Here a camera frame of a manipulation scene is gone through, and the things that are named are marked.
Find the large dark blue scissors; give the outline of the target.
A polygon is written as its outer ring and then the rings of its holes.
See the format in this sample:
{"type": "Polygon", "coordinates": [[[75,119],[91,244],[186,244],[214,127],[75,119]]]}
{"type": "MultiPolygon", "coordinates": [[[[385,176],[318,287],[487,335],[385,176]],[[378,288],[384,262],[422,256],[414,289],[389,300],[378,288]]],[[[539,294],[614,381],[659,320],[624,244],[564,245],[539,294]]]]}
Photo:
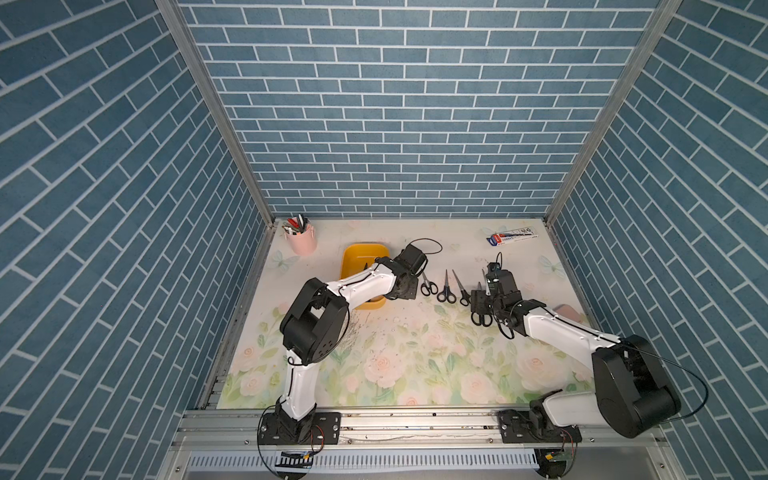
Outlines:
{"type": "Polygon", "coordinates": [[[485,274],[482,269],[482,280],[477,287],[471,291],[470,320],[475,326],[488,328],[492,325],[492,313],[490,307],[490,296],[487,292],[485,274]]]}

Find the small black thin scissors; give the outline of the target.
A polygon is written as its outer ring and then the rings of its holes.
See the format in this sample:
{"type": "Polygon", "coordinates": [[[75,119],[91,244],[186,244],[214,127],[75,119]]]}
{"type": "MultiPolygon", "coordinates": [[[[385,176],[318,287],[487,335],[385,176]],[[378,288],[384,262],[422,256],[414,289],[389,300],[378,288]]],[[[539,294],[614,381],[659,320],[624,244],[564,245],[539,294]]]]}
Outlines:
{"type": "Polygon", "coordinates": [[[464,287],[463,283],[459,279],[457,273],[455,270],[452,271],[454,278],[456,280],[456,284],[459,287],[460,290],[460,299],[459,303],[462,306],[469,307],[471,305],[471,294],[470,292],[464,287]]]}

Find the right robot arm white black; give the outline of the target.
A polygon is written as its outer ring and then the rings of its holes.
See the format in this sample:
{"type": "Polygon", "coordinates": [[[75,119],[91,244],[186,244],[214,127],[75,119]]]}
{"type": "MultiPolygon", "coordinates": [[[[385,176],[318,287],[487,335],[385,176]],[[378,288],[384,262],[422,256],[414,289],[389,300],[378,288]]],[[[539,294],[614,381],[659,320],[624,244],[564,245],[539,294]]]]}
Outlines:
{"type": "Polygon", "coordinates": [[[550,310],[543,302],[506,291],[498,281],[468,296],[471,318],[496,323],[507,338],[521,335],[544,342],[575,360],[593,378],[584,392],[554,389],[523,410],[498,413],[506,443],[577,445],[583,427],[609,427],[633,439],[672,419],[682,407],[664,360],[643,337],[600,332],[550,310]]]}

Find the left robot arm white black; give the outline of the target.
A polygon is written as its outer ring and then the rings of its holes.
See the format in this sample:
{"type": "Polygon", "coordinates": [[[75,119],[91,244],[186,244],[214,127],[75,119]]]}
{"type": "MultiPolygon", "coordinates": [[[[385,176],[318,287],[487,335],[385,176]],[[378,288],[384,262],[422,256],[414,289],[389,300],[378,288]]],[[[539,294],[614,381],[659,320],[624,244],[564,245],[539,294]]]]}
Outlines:
{"type": "Polygon", "coordinates": [[[279,328],[287,353],[287,380],[260,428],[268,444],[310,443],[318,431],[319,366],[346,336],[352,311],[375,297],[413,300],[427,263],[424,253],[408,246],[398,256],[377,257],[363,271],[341,280],[326,283],[311,278],[303,285],[279,328]]]}

